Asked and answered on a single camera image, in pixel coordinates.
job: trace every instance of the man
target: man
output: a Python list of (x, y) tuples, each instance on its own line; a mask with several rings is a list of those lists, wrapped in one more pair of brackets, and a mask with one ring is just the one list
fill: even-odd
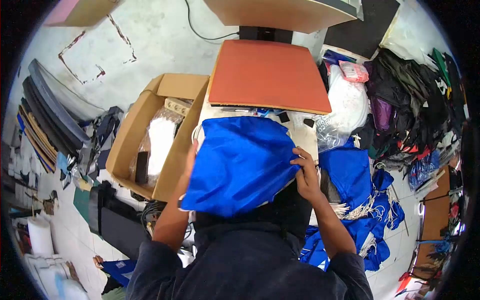
[[(182, 268), (177, 251), (188, 225), (178, 199), (188, 187), (195, 141), (184, 174), (140, 247), (126, 299), (373, 299), (363, 259), (318, 185), (312, 157), (300, 147), (291, 164), (302, 169), (275, 200), (224, 219), (196, 214), (195, 260)], [(326, 272), (298, 261), (312, 208), (331, 258)]]

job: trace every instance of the blue drawstring bag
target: blue drawstring bag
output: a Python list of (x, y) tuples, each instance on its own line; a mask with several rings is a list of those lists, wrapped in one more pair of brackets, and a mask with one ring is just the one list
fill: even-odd
[(180, 207), (232, 217), (272, 202), (300, 169), (285, 126), (268, 118), (232, 117), (202, 122), (205, 140)]

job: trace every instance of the blue fabric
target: blue fabric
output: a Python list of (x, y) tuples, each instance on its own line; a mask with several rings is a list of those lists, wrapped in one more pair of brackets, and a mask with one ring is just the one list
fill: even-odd
[(302, 263), (311, 264), (326, 271), (329, 265), (327, 252), (320, 237), (320, 232), (315, 226), (308, 226), (305, 235), (305, 245), (300, 253)]
[(380, 269), (380, 264), (389, 256), (390, 250), (388, 249), (387, 243), (383, 239), (377, 240), (377, 249), (374, 250), (372, 247), (370, 251), (367, 252), (367, 257), (363, 259), (365, 270), (378, 271)]
[(287, 128), (258, 117), (207, 119), (181, 208), (222, 217), (272, 202), (300, 166)]
[[(351, 138), (343, 147), (319, 154), (320, 167), (328, 171), (342, 203), (347, 203), (350, 211), (360, 205), (366, 205), (369, 202), (369, 196), (375, 197), (373, 212), (360, 219), (342, 220), (342, 224), (353, 238), (357, 253), (360, 252), (370, 232), (372, 233), (377, 245), (376, 248), (372, 246), (367, 251), (363, 261), (365, 270), (377, 271), (380, 263), (390, 256), (388, 246), (383, 239), (384, 228), (385, 226), (391, 229), (397, 228), (405, 218), (405, 214), (400, 205), (393, 202), (392, 210), (396, 219), (393, 222), (387, 222), (390, 210), (387, 189), (394, 179), (387, 171), (380, 169), (371, 180), (369, 164), (367, 150), (355, 148)], [(300, 255), (301, 262), (318, 266), (319, 262), (325, 260), (326, 253), (318, 228), (311, 227), (307, 230), (303, 248)]]
[(103, 271), (109, 273), (113, 279), (117, 280), (124, 287), (128, 285), (136, 265), (137, 261), (131, 259), (102, 263)]
[(349, 138), (343, 147), (318, 154), (319, 166), (328, 171), (342, 203), (350, 210), (364, 203), (372, 194), (368, 150), (358, 149)]

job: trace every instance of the clear plastic bag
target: clear plastic bag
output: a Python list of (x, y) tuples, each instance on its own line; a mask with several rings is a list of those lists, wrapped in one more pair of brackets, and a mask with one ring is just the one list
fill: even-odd
[(430, 174), (440, 167), (440, 151), (435, 150), (417, 160), (408, 173), (408, 185), (414, 191), (430, 178)]
[[(147, 170), (147, 187), (153, 189), (163, 164), (167, 158), (168, 152), (173, 144), (175, 132), (178, 125), (183, 120), (183, 116), (173, 112), (166, 107), (162, 107), (154, 115), (150, 121), (150, 125), (146, 128), (146, 133), (138, 152), (148, 152), (148, 170)], [(135, 181), (137, 157), (135, 155), (130, 162), (130, 179)]]
[(319, 116), (315, 119), (317, 130), (318, 153), (345, 145), (350, 133), (341, 132), (332, 122), (330, 115)]
[(318, 153), (343, 146), (353, 130), (365, 125), (369, 111), (363, 83), (348, 82), (339, 66), (330, 66), (328, 100), (332, 112), (315, 117)]

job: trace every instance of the gray fabric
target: gray fabric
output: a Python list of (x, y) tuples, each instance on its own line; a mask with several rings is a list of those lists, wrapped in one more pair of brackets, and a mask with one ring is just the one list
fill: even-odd
[(340, 204), (342, 200), (336, 189), (336, 186), (330, 180), (328, 171), (325, 169), (320, 169), (320, 190), (324, 193), (325, 197), (330, 203)]

